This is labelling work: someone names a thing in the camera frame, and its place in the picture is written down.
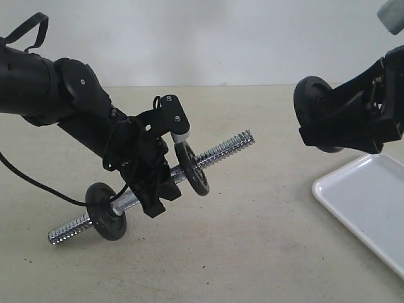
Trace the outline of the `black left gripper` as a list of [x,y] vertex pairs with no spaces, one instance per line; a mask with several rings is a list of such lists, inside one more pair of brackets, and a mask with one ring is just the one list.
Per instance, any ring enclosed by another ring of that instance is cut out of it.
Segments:
[[182,193],[173,178],[165,155],[168,147],[161,134],[154,134],[154,125],[137,116],[109,117],[104,120],[104,169],[119,171],[125,182],[110,202],[125,190],[142,201],[145,215],[155,218],[166,211],[161,199],[174,201]]

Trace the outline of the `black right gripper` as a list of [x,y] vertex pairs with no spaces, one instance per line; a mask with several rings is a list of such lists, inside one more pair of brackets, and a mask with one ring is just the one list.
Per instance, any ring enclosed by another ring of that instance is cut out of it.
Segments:
[[[326,153],[344,148],[381,153],[384,144],[403,137],[401,63],[381,57],[351,80],[325,83],[324,107],[298,106],[299,134],[306,146]],[[362,97],[361,104],[347,104]]]

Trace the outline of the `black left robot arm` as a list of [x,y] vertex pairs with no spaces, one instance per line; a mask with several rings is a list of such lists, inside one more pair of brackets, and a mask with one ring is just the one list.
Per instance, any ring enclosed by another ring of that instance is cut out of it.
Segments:
[[56,124],[102,158],[104,169],[120,172],[145,214],[165,211],[157,193],[169,176],[163,147],[137,117],[112,105],[89,65],[1,47],[1,112],[34,126]]

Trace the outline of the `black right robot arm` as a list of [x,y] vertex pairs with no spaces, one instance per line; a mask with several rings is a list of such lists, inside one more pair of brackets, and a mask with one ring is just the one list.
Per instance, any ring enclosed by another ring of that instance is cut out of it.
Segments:
[[[299,134],[306,146],[326,153],[344,148],[381,153],[385,143],[403,137],[403,46],[388,51],[369,69],[332,88],[317,76],[300,80],[293,94]],[[209,193],[204,169],[254,144],[245,130],[200,155],[187,142],[174,146],[178,165],[170,171],[187,180],[200,196]]]

